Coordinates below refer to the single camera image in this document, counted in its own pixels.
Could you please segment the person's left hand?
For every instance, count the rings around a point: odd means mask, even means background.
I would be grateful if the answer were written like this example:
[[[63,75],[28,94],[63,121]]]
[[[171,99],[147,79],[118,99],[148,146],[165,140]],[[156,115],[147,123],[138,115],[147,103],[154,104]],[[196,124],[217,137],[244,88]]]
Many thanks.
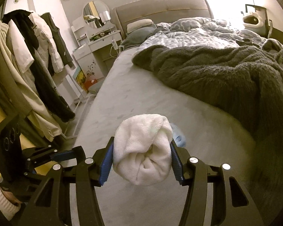
[[[20,206],[22,204],[22,202],[20,200],[18,200],[12,192],[10,191],[5,191],[3,190],[3,188],[0,187],[0,191],[2,192],[2,194],[5,196],[5,198],[12,203],[14,206]]]

